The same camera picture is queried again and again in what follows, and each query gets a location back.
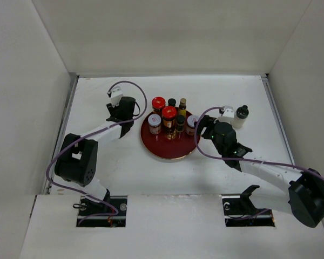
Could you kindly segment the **white lid jar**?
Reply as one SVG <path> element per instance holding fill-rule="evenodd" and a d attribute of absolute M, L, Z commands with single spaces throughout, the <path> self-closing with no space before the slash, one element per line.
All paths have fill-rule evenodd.
<path fill-rule="evenodd" d="M 186 133 L 190 136 L 194 136 L 195 125 L 198 122 L 199 117 L 196 115 L 190 115 L 187 117 L 186 121 Z"/>
<path fill-rule="evenodd" d="M 159 134 L 161 131 L 161 117 L 158 114 L 151 114 L 148 117 L 148 126 L 151 134 Z"/>

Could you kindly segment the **red cap sauce bottle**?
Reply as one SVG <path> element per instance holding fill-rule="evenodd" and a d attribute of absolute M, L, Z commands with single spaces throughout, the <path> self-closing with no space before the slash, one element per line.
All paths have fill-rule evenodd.
<path fill-rule="evenodd" d="M 174 138 L 177 111 L 173 106 L 166 106 L 161 112 L 163 127 L 168 139 Z"/>
<path fill-rule="evenodd" d="M 153 113 L 161 117 L 162 110 L 166 106 L 166 100 L 163 97 L 155 97 L 151 101 Z"/>

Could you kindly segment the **black cap spice bottle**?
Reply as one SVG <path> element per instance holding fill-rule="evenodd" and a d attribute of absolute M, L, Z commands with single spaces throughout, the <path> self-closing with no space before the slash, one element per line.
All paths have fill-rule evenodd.
<path fill-rule="evenodd" d="M 175 107 L 176 106 L 176 100 L 174 98 L 170 98 L 168 100 L 168 105 L 172 106 L 172 107 Z"/>

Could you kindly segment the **yellow label oil bottle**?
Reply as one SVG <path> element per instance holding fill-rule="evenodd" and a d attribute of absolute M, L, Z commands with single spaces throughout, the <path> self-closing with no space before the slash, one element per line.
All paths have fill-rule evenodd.
<path fill-rule="evenodd" d="M 181 98 L 179 106 L 178 106 L 178 115 L 182 115 L 186 117 L 187 107 L 186 107 L 187 100 L 185 98 Z"/>

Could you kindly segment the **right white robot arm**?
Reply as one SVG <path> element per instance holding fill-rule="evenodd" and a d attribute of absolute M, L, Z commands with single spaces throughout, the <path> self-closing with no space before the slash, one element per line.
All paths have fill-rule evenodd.
<path fill-rule="evenodd" d="M 293 215 L 307 227 L 316 227 L 324 218 L 324 178 L 313 169 L 269 162 L 237 141 L 232 125 L 203 115 L 195 122 L 195 135 L 210 140 L 218 159 L 239 172 L 260 178 L 284 192 L 278 201 L 246 195 L 240 199 L 241 210 L 253 213 L 258 208 L 278 210 Z"/>

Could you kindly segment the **black cap white bottle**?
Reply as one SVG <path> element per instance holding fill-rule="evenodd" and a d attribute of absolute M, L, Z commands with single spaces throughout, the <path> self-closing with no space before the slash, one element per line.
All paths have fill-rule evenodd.
<path fill-rule="evenodd" d="M 237 108 L 234 119 L 231 121 L 231 124 L 234 128 L 242 128 L 247 117 L 249 115 L 249 110 L 247 105 L 242 105 Z"/>

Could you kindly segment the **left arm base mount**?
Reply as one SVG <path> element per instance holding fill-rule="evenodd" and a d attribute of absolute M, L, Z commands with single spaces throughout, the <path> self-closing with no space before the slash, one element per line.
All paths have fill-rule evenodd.
<path fill-rule="evenodd" d="M 72 207 L 77 210 L 76 227 L 80 228 L 123 228 L 126 227 L 127 196 L 111 196 L 106 199 L 115 210 L 103 203 L 81 197 Z"/>

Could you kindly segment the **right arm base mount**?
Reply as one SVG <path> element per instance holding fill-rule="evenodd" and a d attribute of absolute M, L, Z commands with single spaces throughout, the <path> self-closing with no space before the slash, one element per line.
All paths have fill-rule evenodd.
<path fill-rule="evenodd" d="M 240 194 L 222 196 L 226 227 L 275 227 L 270 209 L 256 208 L 250 200 L 259 185 L 251 185 Z"/>

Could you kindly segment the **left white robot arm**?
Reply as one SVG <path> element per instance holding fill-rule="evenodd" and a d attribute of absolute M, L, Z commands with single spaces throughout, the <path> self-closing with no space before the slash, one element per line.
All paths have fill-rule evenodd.
<path fill-rule="evenodd" d="M 92 202 L 92 209 L 98 215 L 105 215 L 110 210 L 110 192 L 95 177 L 98 159 L 98 148 L 114 140 L 122 138 L 133 126 L 135 98 L 122 97 L 117 106 L 107 104 L 110 117 L 96 132 L 87 138 L 69 133 L 65 136 L 62 149 L 79 140 L 65 151 L 56 161 L 55 175 L 70 183 L 72 189 L 87 194 Z"/>

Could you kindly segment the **small dark spice bottle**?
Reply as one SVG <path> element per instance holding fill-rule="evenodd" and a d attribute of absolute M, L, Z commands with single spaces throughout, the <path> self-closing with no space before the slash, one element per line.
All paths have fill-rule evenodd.
<path fill-rule="evenodd" d="M 177 115 L 175 131 L 177 133 L 181 133 L 184 130 L 184 124 L 185 124 L 185 117 L 183 115 L 181 115 L 181 114 Z"/>

